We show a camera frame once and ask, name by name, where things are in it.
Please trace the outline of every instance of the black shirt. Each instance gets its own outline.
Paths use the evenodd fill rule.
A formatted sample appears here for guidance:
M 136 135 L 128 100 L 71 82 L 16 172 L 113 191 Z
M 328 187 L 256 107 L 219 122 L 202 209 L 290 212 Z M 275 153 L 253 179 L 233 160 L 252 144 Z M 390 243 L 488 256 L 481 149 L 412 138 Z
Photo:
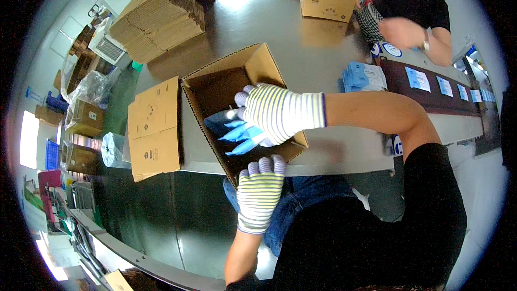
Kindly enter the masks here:
M 253 274 L 227 290 L 352 290 L 367 285 L 438 286 L 463 243 L 466 213 L 447 148 L 415 149 L 404 164 L 402 221 L 381 221 L 339 197 L 307 208 L 285 236 L 273 279 Z
M 445 0 L 373 0 L 373 5 L 384 18 L 406 17 L 425 29 L 443 27 L 450 32 Z

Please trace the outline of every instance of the roll of plastic bag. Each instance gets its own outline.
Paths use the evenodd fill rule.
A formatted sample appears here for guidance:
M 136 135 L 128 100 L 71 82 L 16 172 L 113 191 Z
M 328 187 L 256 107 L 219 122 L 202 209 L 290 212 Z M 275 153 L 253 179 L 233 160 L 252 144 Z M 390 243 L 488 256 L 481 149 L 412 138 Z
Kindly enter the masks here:
M 131 163 L 122 159 L 122 150 L 124 149 L 124 137 L 107 133 L 102 139 L 102 160 L 107 167 L 131 168 Z

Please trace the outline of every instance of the logo sticker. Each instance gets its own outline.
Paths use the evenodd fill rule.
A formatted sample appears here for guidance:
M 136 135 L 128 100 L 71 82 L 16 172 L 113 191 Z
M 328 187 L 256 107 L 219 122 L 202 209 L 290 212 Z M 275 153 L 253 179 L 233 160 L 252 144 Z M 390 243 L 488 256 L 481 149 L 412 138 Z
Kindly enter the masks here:
M 394 47 L 390 43 L 384 43 L 383 48 L 386 50 L 386 52 L 388 52 L 389 54 L 391 54 L 395 57 L 399 58 L 402 56 L 402 51 L 399 50 L 398 48 Z
M 378 58 L 380 54 L 380 46 L 378 42 L 375 42 L 375 44 L 372 47 L 372 55 L 374 58 Z

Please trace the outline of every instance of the jeans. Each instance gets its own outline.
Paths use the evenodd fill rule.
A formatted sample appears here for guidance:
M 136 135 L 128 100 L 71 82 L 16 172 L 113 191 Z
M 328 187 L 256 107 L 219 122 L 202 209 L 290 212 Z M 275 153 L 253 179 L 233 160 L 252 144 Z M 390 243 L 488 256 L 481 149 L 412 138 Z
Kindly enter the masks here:
M 237 193 L 227 178 L 223 180 L 226 197 L 238 213 Z M 271 223 L 264 234 L 264 243 L 273 255 L 279 256 L 282 241 L 294 218 L 305 208 L 316 205 L 327 199 L 336 197 L 352 197 L 356 195 L 340 175 L 321 175 L 313 177 L 286 177 L 284 179 L 283 196 L 271 216 Z

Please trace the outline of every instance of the gloved hand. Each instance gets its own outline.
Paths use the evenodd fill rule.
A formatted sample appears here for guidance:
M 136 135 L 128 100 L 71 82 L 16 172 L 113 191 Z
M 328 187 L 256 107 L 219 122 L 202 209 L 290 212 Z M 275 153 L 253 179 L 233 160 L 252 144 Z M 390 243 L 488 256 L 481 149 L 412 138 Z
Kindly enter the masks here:
M 240 207 L 237 227 L 244 233 L 263 234 L 269 227 L 273 210 L 280 200 L 284 184 L 285 160 L 272 155 L 271 160 L 261 158 L 251 162 L 248 169 L 239 174 L 237 203 Z
M 302 130 L 326 126 L 323 93 L 294 93 L 257 83 L 235 95 L 239 118 L 262 129 L 262 146 L 280 145 Z

